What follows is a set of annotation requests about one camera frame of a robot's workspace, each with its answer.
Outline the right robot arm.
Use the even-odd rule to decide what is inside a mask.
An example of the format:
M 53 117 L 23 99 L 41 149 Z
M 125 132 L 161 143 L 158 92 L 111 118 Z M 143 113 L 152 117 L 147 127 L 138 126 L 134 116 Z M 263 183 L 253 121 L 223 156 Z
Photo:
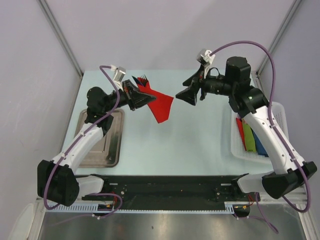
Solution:
M 271 104 L 263 92 L 251 85 L 251 66 L 244 57 L 233 56 L 227 59 L 224 75 L 211 76 L 210 56 L 198 56 L 200 67 L 196 73 L 183 82 L 185 90 L 176 94 L 176 98 L 196 105 L 198 93 L 200 100 L 207 94 L 228 97 L 231 109 L 238 114 L 257 135 L 271 161 L 273 170 L 261 174 L 244 174 L 235 179 L 236 185 L 230 188 L 231 196 L 242 201 L 251 192 L 266 192 L 279 199 L 305 184 L 313 176 L 317 166 L 305 161 L 297 152 L 293 156 L 288 151 L 294 148 L 274 117 L 268 114 Z

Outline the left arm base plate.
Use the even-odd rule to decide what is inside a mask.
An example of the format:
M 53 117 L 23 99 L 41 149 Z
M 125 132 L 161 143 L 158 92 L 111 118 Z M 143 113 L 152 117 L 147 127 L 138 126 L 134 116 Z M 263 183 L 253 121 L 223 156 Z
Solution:
M 127 193 L 127 186 L 104 175 L 91 174 L 78 179 L 80 191 L 78 198 L 83 201 L 119 201 Z

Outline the metal tray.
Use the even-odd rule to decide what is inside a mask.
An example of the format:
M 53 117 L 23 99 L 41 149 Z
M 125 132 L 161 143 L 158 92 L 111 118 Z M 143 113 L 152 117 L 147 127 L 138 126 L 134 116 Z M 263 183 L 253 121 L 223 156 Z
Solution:
M 92 147 L 79 165 L 80 168 L 113 168 L 118 164 L 125 113 L 117 108 L 111 115 L 113 121 L 109 131 Z

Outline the red paper napkin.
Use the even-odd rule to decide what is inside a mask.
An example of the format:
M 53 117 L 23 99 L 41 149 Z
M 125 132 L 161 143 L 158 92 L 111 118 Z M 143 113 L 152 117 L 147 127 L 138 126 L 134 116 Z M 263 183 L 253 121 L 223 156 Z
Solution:
M 146 86 L 138 84 L 138 88 L 141 92 L 152 95 L 156 99 L 148 103 L 148 107 L 151 110 L 155 120 L 158 124 L 161 124 L 169 119 L 171 106 L 174 98 L 172 96 L 163 94 L 156 90 L 151 89 L 150 84 L 147 83 Z

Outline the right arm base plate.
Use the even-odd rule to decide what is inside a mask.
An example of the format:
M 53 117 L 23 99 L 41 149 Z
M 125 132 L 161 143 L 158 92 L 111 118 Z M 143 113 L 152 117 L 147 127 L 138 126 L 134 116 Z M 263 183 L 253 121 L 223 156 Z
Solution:
M 232 202 L 255 202 L 255 193 L 243 193 L 231 184 L 221 184 L 213 188 L 216 200 Z

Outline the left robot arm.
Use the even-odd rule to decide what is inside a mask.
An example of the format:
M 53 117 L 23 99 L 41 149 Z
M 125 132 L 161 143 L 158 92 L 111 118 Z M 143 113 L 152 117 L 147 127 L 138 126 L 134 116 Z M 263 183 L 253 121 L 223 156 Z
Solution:
M 71 144 L 52 160 L 42 160 L 37 167 L 37 193 L 50 210 L 48 201 L 71 206 L 78 198 L 95 195 L 100 200 L 110 196 L 111 188 L 102 177 L 76 177 L 76 171 L 90 152 L 110 130 L 112 112 L 129 106 L 134 111 L 156 100 L 154 95 L 141 92 L 130 80 L 106 94 L 100 87 L 92 87 L 87 94 L 87 117 Z

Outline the green rolled napkin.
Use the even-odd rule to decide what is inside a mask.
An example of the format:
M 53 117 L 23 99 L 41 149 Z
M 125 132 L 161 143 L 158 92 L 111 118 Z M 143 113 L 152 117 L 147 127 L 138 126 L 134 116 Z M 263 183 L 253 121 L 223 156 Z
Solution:
M 242 123 L 242 127 L 246 151 L 256 153 L 256 142 L 251 127 L 245 122 Z

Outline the red napkin in basket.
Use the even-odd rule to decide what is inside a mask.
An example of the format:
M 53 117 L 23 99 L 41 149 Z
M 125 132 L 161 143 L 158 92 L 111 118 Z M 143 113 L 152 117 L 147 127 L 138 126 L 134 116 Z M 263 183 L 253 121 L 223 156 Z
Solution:
M 247 146 L 246 146 L 246 143 L 245 143 L 245 134 L 244 134 L 243 122 L 238 117 L 236 117 L 235 120 L 236 120 L 236 124 L 237 124 L 237 127 L 238 127 L 238 131 L 239 131 L 239 134 L 240 134 L 240 137 L 241 137 L 241 141 L 242 141 L 244 150 L 247 151 Z

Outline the blue rolled napkin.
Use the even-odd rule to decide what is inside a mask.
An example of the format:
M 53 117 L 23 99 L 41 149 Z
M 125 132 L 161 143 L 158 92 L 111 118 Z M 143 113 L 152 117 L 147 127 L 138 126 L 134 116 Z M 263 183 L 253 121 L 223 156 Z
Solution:
M 259 156 L 268 157 L 267 151 L 265 150 L 264 146 L 262 145 L 260 139 L 256 135 L 256 133 L 252 130 L 253 138 L 255 141 L 255 149 Z

